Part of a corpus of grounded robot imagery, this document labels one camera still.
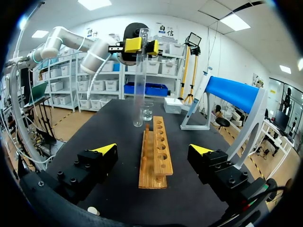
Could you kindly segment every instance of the computer monitor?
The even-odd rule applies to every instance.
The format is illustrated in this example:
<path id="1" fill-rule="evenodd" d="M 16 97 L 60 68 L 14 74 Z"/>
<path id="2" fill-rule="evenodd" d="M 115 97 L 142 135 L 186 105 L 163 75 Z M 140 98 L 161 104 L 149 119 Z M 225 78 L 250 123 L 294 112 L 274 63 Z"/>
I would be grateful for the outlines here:
<path id="1" fill-rule="evenodd" d="M 289 121 L 289 116 L 287 116 L 285 113 L 282 111 L 277 111 L 276 116 L 274 119 L 274 124 L 282 131 L 286 130 L 287 124 Z"/>

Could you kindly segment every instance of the glass beaker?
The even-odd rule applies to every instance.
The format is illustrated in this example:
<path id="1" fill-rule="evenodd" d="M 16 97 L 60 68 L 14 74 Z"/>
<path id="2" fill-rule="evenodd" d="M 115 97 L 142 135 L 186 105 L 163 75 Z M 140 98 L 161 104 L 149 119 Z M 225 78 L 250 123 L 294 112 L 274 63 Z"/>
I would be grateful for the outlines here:
<path id="1" fill-rule="evenodd" d="M 153 103 L 144 102 L 142 105 L 142 116 L 144 121 L 150 121 L 152 119 L 152 107 Z"/>

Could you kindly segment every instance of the blue curved panel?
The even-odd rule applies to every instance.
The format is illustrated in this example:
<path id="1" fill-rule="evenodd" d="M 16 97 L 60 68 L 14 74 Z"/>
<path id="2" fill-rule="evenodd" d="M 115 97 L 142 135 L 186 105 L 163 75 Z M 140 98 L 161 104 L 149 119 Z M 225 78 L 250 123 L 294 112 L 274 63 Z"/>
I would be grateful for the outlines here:
<path id="1" fill-rule="evenodd" d="M 205 91 L 226 100 L 249 114 L 259 88 L 228 79 L 210 77 Z"/>

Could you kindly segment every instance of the white table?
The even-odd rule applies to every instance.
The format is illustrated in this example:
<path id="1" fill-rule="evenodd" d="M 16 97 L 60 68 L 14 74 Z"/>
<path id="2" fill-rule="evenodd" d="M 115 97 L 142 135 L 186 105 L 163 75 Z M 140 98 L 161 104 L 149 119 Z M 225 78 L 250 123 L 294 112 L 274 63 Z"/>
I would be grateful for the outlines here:
<path id="1" fill-rule="evenodd" d="M 279 135 L 279 137 L 282 140 L 282 144 L 283 144 L 283 141 L 284 141 L 284 146 L 281 146 L 281 144 L 275 144 L 277 147 L 279 147 L 279 150 L 281 150 L 284 153 L 284 155 L 283 155 L 282 159 L 279 161 L 278 165 L 274 168 L 274 170 L 267 177 L 267 179 L 271 178 L 275 174 L 275 172 L 278 170 L 278 168 L 281 166 L 281 164 L 286 159 L 286 157 L 289 154 L 291 148 L 294 147 L 294 142 L 291 143 L 286 136 L 282 136 L 281 133 L 279 132 L 278 128 L 273 123 L 270 123 L 268 120 L 264 120 L 263 121 L 262 128 L 261 128 L 260 132 L 258 133 L 258 138 L 260 138 L 261 133 L 264 133 L 272 141 L 275 141 L 274 137 L 271 134 L 268 133 L 269 129 L 273 129 L 274 132 L 276 132 Z M 254 154 L 258 150 L 258 148 L 260 147 L 262 141 L 263 141 L 263 139 L 261 138 L 260 142 L 257 145 L 257 148 L 255 149 L 255 151 L 251 152 L 249 154 L 249 156 L 252 155 L 252 154 Z"/>

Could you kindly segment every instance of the robotic arm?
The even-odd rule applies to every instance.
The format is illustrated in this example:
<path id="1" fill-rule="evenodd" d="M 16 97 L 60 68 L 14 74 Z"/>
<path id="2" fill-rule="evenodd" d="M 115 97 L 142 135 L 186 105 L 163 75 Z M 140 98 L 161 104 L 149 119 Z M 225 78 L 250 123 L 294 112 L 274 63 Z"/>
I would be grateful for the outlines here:
<path id="1" fill-rule="evenodd" d="M 13 114 L 20 134 L 22 135 L 22 139 L 25 142 L 25 147 L 32 158 L 40 160 L 40 156 L 31 143 L 27 129 L 23 123 L 17 92 L 14 92 L 17 90 L 17 69 L 33 69 L 42 60 L 56 57 L 59 54 L 62 44 L 72 49 L 88 53 L 81 63 L 81 68 L 90 75 L 96 75 L 100 66 L 107 60 L 118 60 L 125 65 L 135 65 L 137 52 L 141 51 L 143 47 L 142 39 L 139 37 L 140 28 L 147 28 L 147 26 L 141 23 L 132 23 L 128 25 L 125 29 L 124 41 L 120 42 L 120 45 L 118 46 L 116 45 L 117 41 L 110 36 L 92 41 L 72 33 L 64 27 L 55 27 L 50 32 L 45 44 L 42 44 L 31 51 L 27 57 L 17 57 L 5 64 L 3 73 L 11 73 L 9 77 L 9 86 L 7 87 L 9 87 L 11 91 Z M 146 52 L 157 55 L 158 42 L 150 42 L 146 47 Z M 43 161 L 37 161 L 36 165 L 39 170 L 45 169 Z"/>

